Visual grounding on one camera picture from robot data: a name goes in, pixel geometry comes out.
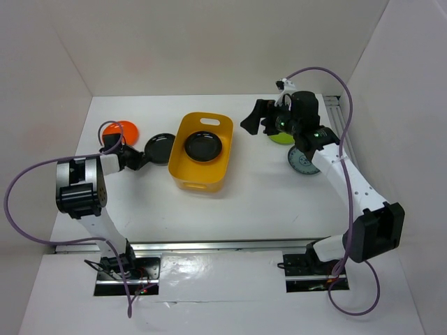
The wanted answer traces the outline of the black plate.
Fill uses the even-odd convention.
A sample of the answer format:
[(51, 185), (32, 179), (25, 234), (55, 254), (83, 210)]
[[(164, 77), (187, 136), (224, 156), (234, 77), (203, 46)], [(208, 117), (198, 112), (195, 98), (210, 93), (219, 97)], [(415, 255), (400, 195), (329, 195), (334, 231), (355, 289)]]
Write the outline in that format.
[(190, 134), (184, 143), (187, 156), (193, 161), (206, 163), (213, 161), (222, 152), (220, 138), (209, 131), (197, 131)]
[(144, 148), (144, 152), (151, 156), (153, 164), (167, 165), (175, 141), (171, 133), (160, 133), (151, 137)]

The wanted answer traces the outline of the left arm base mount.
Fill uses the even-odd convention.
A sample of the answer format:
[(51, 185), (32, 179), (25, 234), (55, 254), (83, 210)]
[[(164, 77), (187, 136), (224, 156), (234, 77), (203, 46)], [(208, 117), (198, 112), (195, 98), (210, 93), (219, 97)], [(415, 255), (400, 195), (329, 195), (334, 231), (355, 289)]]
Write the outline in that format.
[[(119, 271), (115, 272), (107, 269), (100, 262), (84, 260), (84, 263), (96, 271), (95, 297), (126, 295), (122, 275)], [(161, 254), (150, 253), (149, 255), (137, 255), (134, 265), (134, 269), (128, 270), (124, 274), (130, 295), (133, 297), (137, 291), (140, 291), (140, 295), (158, 295)]]

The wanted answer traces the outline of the orange plate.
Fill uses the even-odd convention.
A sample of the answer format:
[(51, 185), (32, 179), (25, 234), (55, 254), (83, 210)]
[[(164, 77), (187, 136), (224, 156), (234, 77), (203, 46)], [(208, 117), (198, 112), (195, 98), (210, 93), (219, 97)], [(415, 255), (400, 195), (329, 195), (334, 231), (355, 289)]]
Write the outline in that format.
[(138, 127), (127, 120), (121, 120), (117, 123), (109, 123), (103, 130), (101, 130), (100, 139), (101, 143), (105, 143), (105, 137), (106, 135), (114, 135), (114, 134), (120, 134), (120, 131), (123, 131), (123, 140), (122, 142), (124, 144), (128, 145), (135, 145), (139, 139), (140, 132), (138, 130)]

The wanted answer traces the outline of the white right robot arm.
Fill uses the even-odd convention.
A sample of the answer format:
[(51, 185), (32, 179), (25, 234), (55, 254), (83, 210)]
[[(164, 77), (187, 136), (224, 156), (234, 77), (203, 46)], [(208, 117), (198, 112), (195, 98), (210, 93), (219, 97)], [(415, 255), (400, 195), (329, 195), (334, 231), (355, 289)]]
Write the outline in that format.
[(318, 100), (310, 91), (299, 91), (284, 78), (277, 81), (276, 100), (258, 99), (251, 114), (241, 122), (249, 134), (286, 133), (295, 149), (322, 174), (349, 209), (349, 228), (307, 246), (305, 266), (321, 273), (329, 262), (349, 258), (361, 263), (400, 244), (405, 212), (400, 203), (389, 203), (369, 184), (342, 147), (331, 128), (321, 124)]

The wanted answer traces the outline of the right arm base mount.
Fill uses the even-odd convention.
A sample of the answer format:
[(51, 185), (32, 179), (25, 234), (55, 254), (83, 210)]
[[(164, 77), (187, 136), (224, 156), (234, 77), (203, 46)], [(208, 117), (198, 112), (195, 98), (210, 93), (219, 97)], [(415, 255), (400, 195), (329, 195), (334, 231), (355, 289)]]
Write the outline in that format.
[(277, 267), (284, 271), (287, 293), (323, 292), (330, 286), (333, 290), (348, 290), (345, 270), (339, 276), (332, 275), (337, 263), (338, 260), (320, 261), (312, 242), (306, 245), (304, 253), (283, 254), (283, 260), (277, 263)]

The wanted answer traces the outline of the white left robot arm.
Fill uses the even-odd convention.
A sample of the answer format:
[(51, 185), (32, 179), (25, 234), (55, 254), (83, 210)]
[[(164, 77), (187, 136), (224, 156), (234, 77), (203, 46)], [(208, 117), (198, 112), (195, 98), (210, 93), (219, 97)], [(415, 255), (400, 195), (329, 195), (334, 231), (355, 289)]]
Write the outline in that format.
[(55, 200), (58, 210), (79, 222), (95, 238), (101, 252), (99, 267), (130, 278), (138, 261), (128, 239), (115, 227), (107, 209), (105, 176), (128, 168), (139, 170), (152, 155), (123, 144), (119, 134), (107, 135), (98, 154), (57, 162)]

